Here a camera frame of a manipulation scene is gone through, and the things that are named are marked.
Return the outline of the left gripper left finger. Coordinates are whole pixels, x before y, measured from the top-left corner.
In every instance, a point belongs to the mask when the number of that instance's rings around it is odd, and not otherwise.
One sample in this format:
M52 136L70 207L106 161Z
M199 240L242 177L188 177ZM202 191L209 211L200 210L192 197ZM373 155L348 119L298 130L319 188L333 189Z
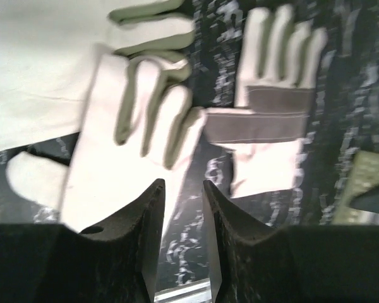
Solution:
M165 182L76 233L61 224L0 224L0 302L152 302Z

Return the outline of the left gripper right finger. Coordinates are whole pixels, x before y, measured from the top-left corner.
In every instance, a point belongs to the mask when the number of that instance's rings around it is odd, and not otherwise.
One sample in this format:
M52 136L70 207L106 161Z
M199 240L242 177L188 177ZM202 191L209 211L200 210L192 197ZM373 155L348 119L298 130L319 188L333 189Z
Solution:
M379 302L379 226L269 227L203 183L214 302Z

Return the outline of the green storage basket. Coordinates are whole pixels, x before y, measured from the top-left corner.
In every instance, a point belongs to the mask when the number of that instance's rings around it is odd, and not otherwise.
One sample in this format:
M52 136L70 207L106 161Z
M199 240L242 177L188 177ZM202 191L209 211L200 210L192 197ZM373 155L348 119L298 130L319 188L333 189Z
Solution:
M359 151L349 174L341 199L334 211L333 225L379 225L379 212L353 208L350 202L372 189L379 188L379 153Z

